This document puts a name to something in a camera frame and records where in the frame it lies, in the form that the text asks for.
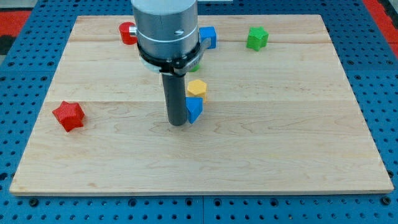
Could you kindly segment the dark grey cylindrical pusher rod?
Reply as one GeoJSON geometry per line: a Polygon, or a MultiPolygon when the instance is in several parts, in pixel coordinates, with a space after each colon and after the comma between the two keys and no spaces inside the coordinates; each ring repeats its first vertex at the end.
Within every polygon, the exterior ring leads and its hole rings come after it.
{"type": "Polygon", "coordinates": [[[169,123],[173,126],[185,124],[187,109],[184,77],[162,74],[162,84],[169,123]]]}

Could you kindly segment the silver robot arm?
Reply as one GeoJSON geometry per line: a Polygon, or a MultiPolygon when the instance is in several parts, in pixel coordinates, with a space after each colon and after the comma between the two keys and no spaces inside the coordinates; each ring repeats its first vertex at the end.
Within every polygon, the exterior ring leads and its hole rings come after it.
{"type": "Polygon", "coordinates": [[[187,121],[185,75],[197,66],[212,44],[202,39],[197,0],[132,0],[135,24],[129,28],[137,38],[140,58],[150,70],[161,74],[169,123],[187,121]]]}

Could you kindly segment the black clamp ring mount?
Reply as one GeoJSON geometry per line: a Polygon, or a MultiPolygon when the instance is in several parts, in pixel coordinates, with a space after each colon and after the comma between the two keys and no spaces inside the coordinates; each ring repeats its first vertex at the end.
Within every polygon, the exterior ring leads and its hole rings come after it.
{"type": "Polygon", "coordinates": [[[200,63],[205,50],[210,46],[211,38],[206,38],[198,42],[194,49],[186,55],[173,59],[161,59],[149,55],[139,44],[137,45],[140,60],[147,69],[175,77],[183,77],[195,68],[200,63]]]}

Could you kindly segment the green block behind arm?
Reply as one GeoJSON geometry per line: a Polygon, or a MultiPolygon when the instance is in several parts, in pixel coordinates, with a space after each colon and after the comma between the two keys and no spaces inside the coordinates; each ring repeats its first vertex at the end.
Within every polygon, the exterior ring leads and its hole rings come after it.
{"type": "Polygon", "coordinates": [[[193,73],[196,72],[200,68],[200,64],[196,64],[189,72],[193,73]]]}

